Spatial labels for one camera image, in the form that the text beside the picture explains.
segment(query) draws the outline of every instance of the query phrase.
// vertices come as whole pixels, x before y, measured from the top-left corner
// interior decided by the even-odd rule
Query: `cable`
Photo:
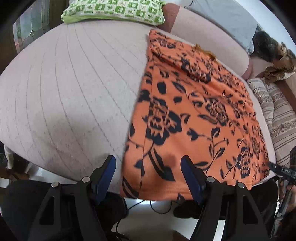
[[[152,204],[151,204],[151,201],[150,201],[150,207],[151,207],[151,209],[152,209],[154,212],[158,213],[158,214],[167,214],[167,213],[172,209],[172,205],[173,205],[173,202],[171,201],[171,202],[170,202],[170,208],[168,209],[168,211],[166,211],[166,212],[164,212],[164,213],[160,213],[160,212],[156,211],[156,210],[152,207]]]
[[[185,6],[184,8],[190,8],[190,6],[193,4],[193,1],[191,1],[191,4],[187,7]]]
[[[128,208],[128,210],[131,210],[134,206],[137,206],[138,204],[140,204],[140,203],[142,203],[142,202],[144,202],[144,201],[146,201],[146,200],[142,200],[142,201],[140,201],[140,202],[138,202],[138,203],[132,205],[131,207]],[[118,226],[119,226],[120,221],[121,221],[121,220],[119,220],[119,222],[116,224],[116,227],[115,227],[115,231],[116,231],[116,233],[118,233]]]
[[[138,204],[140,204],[140,203],[142,203],[142,202],[144,202],[144,201],[146,201],[146,200],[140,201],[140,202],[138,202],[138,203],[132,205],[131,207],[128,208],[128,210],[131,210],[134,206],[137,206]]]
[[[291,192],[291,190],[292,190],[292,188],[293,188],[293,186],[294,186],[295,184],[296,184],[296,179],[295,179],[294,183],[291,185],[291,188],[289,189],[289,191],[287,191],[287,192],[285,193],[285,196],[284,196],[282,199],[280,199],[279,201],[282,201],[282,200],[286,197],[286,195],[287,195],[287,196],[290,195],[290,192]]]
[[[140,203],[142,203],[142,202],[144,202],[144,201],[146,201],[146,200],[142,200],[142,201],[140,201],[140,202],[138,202],[138,203],[132,205],[131,207],[128,208],[128,210],[131,210],[134,206],[137,206],[138,204],[140,204]],[[156,213],[158,213],[158,214],[167,214],[169,211],[171,211],[171,209],[172,209],[172,205],[173,205],[173,202],[175,202],[175,201],[171,201],[171,202],[170,202],[170,208],[169,208],[169,210],[166,211],[166,212],[164,212],[164,213],[160,213],[160,212],[156,211],[156,210],[152,207],[151,201],[150,201],[150,207],[151,207],[151,209],[152,209],[154,212],[156,212]],[[117,234],[119,234],[119,233],[118,233],[118,226],[119,226],[120,221],[121,221],[121,220],[119,220],[119,222],[116,224],[116,227],[115,227],[115,231],[116,231]]]

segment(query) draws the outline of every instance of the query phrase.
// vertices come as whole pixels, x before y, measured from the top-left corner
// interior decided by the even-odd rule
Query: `orange floral cloth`
[[[148,62],[123,161],[121,194],[192,199],[180,168],[188,155],[220,182],[249,189],[268,176],[268,155],[243,82],[204,51],[149,34]]]

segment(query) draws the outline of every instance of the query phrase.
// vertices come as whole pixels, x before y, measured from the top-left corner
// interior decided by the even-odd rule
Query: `white floor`
[[[278,42],[283,41],[288,48],[296,53],[296,46],[293,43],[288,32],[277,19],[259,0],[236,0],[258,21],[263,29]],[[180,6],[188,6],[191,0],[168,0]],[[60,177],[54,173],[46,171],[42,168],[32,166],[28,171],[30,179],[43,182],[58,181],[62,184],[75,183],[72,180]],[[0,180],[0,186],[7,186],[7,181]],[[126,199],[128,207],[139,202],[140,200]],[[170,202],[154,202],[153,207],[164,212],[168,210]],[[152,211],[149,202],[145,201],[130,210],[129,216],[120,222],[118,231],[127,235],[132,240],[172,240],[173,230],[178,231],[183,236],[190,238],[197,220],[195,219],[178,219],[172,214],[172,210],[168,214],[160,215]],[[224,221],[220,221],[215,234],[215,241],[220,241],[223,233]]]

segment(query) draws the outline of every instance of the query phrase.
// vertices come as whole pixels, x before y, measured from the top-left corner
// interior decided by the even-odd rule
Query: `dark fabric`
[[[13,235],[13,233],[7,226],[1,214],[0,214],[0,234],[1,234],[2,241],[6,241],[6,240],[17,241],[16,237]]]
[[[276,211],[276,203],[278,198],[278,188],[273,179],[268,182],[253,187],[250,193],[262,215],[264,224],[268,234],[270,234],[274,222],[274,215]],[[185,201],[182,205],[174,210],[174,216],[177,218],[196,218],[198,219],[201,213],[200,207],[195,201]],[[221,210],[220,219],[225,218],[225,210]]]
[[[282,221],[282,231],[275,239],[276,241],[295,241],[296,240],[296,209],[285,216]]]
[[[4,153],[4,144],[0,141],[0,166],[7,167],[7,158]]]
[[[257,31],[253,37],[254,52],[252,56],[258,56],[267,62],[280,59],[278,54],[278,42],[271,38],[265,31]]]
[[[12,182],[7,187],[2,215],[19,241],[28,239],[31,225],[49,188],[50,183],[31,180]],[[128,215],[124,198],[107,192],[105,199],[95,207],[95,211],[108,241],[118,240],[116,234],[110,230],[115,223]]]
[[[31,180],[12,182],[4,196],[2,215],[19,241],[28,239],[29,230],[50,183]]]

